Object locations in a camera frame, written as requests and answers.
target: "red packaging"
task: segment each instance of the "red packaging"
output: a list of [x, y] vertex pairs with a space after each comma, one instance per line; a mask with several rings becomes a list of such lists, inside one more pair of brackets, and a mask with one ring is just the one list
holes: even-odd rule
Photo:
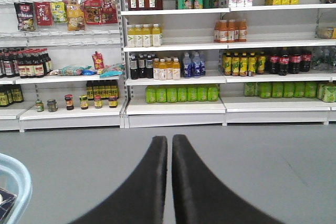
[[104, 68], [104, 62], [103, 62], [103, 55], [102, 54], [100, 54], [96, 51], [95, 54], [92, 55], [92, 59], [93, 59], [93, 63], [94, 63], [94, 68], [96, 70]]
[[50, 2], [35, 2], [35, 14], [38, 26], [52, 26]]
[[117, 10], [114, 0], [103, 0], [104, 5], [101, 10], [101, 18], [103, 24], [118, 23]]

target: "cola bottle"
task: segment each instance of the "cola bottle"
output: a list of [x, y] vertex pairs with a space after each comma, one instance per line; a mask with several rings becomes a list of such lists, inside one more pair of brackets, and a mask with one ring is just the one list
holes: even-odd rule
[[287, 48], [283, 48], [281, 56], [279, 57], [279, 75], [285, 76], [288, 72], [288, 62], [289, 56], [287, 53]]

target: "small jar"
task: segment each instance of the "small jar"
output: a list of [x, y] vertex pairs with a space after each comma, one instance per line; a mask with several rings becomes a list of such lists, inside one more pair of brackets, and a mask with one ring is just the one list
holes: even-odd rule
[[117, 99], [117, 97], [115, 95], [109, 97], [109, 107], [110, 108], [116, 108], [117, 106], [118, 106], [118, 99]]
[[56, 112], [57, 111], [57, 102], [55, 99], [49, 99], [47, 101], [48, 111], [49, 112]]
[[65, 103], [67, 105], [67, 110], [73, 110], [75, 108], [74, 102], [72, 100], [72, 94], [67, 94], [64, 96]]
[[101, 109], [103, 107], [103, 102], [101, 101], [100, 95], [94, 97], [94, 107], [95, 109]]
[[80, 108], [82, 110], [87, 110], [89, 108], [89, 104], [88, 104], [88, 96], [86, 94], [81, 95], [79, 97], [79, 102], [80, 102]]
[[37, 101], [35, 102], [35, 108], [36, 108], [36, 111], [37, 111], [37, 112], [42, 112], [42, 111], [44, 111], [44, 104], [43, 104], [43, 102], [40, 101], [40, 100], [37, 100]]

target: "gray floor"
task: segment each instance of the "gray floor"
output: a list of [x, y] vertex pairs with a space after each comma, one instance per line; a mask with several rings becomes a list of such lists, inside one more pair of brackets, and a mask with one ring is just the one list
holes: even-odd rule
[[[264, 198], [260, 194], [271, 190], [267, 185], [274, 184], [275, 181], [260, 180], [260, 169], [273, 170], [273, 176], [276, 176], [276, 171], [281, 168], [277, 162], [279, 157], [274, 156], [274, 153], [279, 153], [281, 149], [282, 156], [286, 160], [290, 159], [292, 165], [300, 164], [291, 169], [299, 169], [296, 176], [307, 184], [307, 190], [309, 187], [313, 190], [323, 188], [320, 190], [318, 202], [324, 200], [324, 203], [319, 205], [318, 210], [312, 209], [317, 215], [326, 216], [319, 223], [336, 223], [334, 124], [227, 127], [207, 125], [142, 129], [113, 127], [26, 133], [0, 132], [0, 152], [22, 161], [33, 179], [33, 196], [20, 224], [66, 224], [81, 216], [105, 199], [127, 178], [147, 149], [151, 137], [155, 135], [165, 135], [169, 140], [169, 177], [164, 223], [175, 223], [170, 176], [171, 140], [174, 134], [187, 135], [197, 152], [218, 173], [220, 179], [226, 180], [229, 187], [238, 194], [252, 200], [259, 207], [266, 207], [266, 211], [272, 214], [277, 214], [277, 210], [267, 208], [266, 199], [274, 194], [264, 195]], [[267, 156], [267, 159], [258, 159], [256, 156]], [[311, 162], [307, 162], [309, 158], [316, 165], [312, 167]], [[251, 179], [259, 181], [260, 188], [266, 188], [266, 191], [256, 190], [258, 185], [246, 186], [250, 185]], [[310, 181], [318, 183], [318, 186], [310, 185]], [[279, 196], [290, 201], [290, 197]], [[296, 216], [285, 208], [280, 209], [279, 217], [295, 224], [308, 224], [304, 216], [309, 215], [309, 207], [312, 205], [316, 204], [304, 205]]]

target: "light blue basket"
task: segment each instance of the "light blue basket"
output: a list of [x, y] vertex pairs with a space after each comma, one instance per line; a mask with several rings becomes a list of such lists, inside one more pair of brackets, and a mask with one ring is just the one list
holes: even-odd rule
[[4, 224], [17, 224], [32, 195], [32, 181], [27, 168], [15, 158], [0, 153], [0, 187], [17, 195]]

